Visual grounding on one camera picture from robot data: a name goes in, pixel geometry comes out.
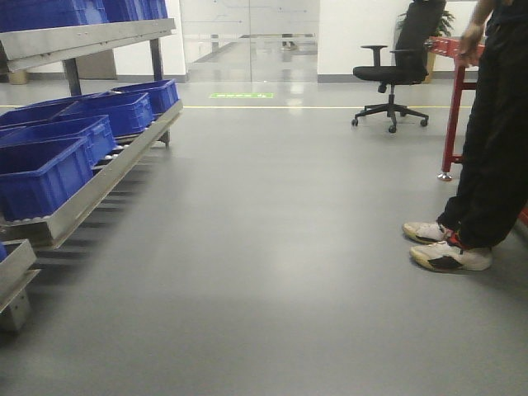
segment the chair backrest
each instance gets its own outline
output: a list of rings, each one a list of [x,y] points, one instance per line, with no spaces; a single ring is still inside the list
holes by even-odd
[[[445,7],[445,0],[415,0],[409,4],[395,49],[420,52],[410,58],[408,54],[396,53],[396,66],[411,68],[416,73],[423,73],[425,78],[427,50],[424,43],[438,27]]]

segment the glass door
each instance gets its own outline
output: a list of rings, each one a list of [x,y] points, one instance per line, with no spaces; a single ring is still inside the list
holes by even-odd
[[[317,81],[319,0],[180,0],[191,82]]]
[[[252,81],[249,0],[180,0],[189,81]]]
[[[319,0],[251,0],[253,81],[317,81]]]

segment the metal shelf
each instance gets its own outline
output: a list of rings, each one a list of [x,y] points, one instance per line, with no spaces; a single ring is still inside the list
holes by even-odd
[[[51,64],[171,35],[173,19],[0,33],[0,73]]]
[[[0,262],[0,330],[17,332],[30,313],[26,287],[40,270],[30,270],[36,257],[29,241],[4,246],[8,255]]]
[[[168,144],[168,129],[182,108],[182,101],[178,101],[163,113],[48,219],[1,223],[2,239],[27,238],[39,250],[60,247],[156,141]]]

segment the white sneaker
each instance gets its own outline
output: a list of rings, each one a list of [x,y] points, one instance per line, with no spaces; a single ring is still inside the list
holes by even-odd
[[[482,271],[492,265],[489,247],[463,250],[447,241],[426,246],[411,247],[412,258],[424,268],[432,271],[471,270]]]
[[[439,223],[405,223],[402,226],[403,233],[413,241],[418,243],[434,243],[445,241],[453,234],[453,230],[448,229]]]

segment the office chair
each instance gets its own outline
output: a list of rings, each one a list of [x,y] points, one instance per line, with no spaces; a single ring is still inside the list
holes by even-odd
[[[427,126],[429,115],[410,110],[406,106],[394,103],[394,87],[397,85],[413,85],[421,83],[427,76],[427,48],[425,43],[438,27],[446,6],[445,0],[414,0],[409,4],[407,15],[403,21],[394,53],[395,66],[381,66],[380,53],[387,45],[363,45],[361,48],[372,50],[374,66],[359,66],[353,69],[353,74],[366,81],[379,82],[378,92],[385,93],[390,85],[389,103],[367,105],[363,111],[354,116],[352,125],[357,126],[358,117],[375,113],[387,112],[393,124],[389,132],[396,132],[396,112],[401,116],[422,117],[421,126]]]

